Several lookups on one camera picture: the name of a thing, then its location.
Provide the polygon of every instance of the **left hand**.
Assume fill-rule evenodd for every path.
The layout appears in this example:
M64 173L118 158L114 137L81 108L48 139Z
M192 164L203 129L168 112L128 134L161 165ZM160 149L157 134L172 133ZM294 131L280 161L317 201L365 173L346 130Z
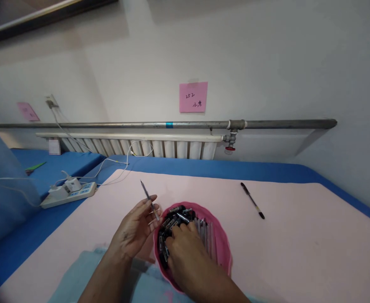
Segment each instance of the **left hand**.
M161 224L151 211L151 202L157 195L151 195L151 200L143 199L123 218L118 230L112 238L108 250L120 257L134 258L141 250L147 237ZM157 214L161 216L160 206L154 204Z

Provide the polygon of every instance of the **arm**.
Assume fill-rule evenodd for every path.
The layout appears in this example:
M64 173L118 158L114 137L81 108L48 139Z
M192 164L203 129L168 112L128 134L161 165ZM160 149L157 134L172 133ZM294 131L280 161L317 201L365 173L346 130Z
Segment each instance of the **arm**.
M122 220L111 244L98 264L78 303L116 303L120 301L132 259L160 222L150 214L151 200L140 201Z
M208 256L193 222L172 228L166 239L168 266L181 289L195 302L250 302Z

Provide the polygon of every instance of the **gray pipe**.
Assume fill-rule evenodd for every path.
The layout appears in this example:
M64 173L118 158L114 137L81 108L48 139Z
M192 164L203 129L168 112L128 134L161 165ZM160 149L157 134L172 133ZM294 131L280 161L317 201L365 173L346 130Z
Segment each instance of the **gray pipe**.
M335 127L334 119L317 120L229 120L229 121L187 121L187 122L100 122L60 123L63 128L215 128L215 129L330 129ZM58 128L56 123L3 123L0 128Z

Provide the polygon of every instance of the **charger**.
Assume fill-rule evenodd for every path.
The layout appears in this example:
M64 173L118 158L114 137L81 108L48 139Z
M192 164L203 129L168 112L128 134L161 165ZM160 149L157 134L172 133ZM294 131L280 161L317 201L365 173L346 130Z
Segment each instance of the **charger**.
M81 190L81 184L80 182L77 180L77 178L72 178L68 173L66 173L64 170L62 170L63 173L66 174L66 182L64 184L66 184L66 186L69 188L70 191L78 191L78 190Z
M52 185L48 191L55 199L65 199L69 196L70 192L69 188L64 184L62 186Z

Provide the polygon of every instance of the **wall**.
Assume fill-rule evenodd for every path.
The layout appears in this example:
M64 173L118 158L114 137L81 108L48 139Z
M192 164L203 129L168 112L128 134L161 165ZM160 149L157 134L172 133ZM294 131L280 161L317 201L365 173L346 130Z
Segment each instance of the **wall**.
M188 81L209 82L206 113L179 113ZM18 101L52 122L48 93L70 122L336 118L217 158L305 164L370 205L370 1L122 0L0 43L0 122L24 122Z

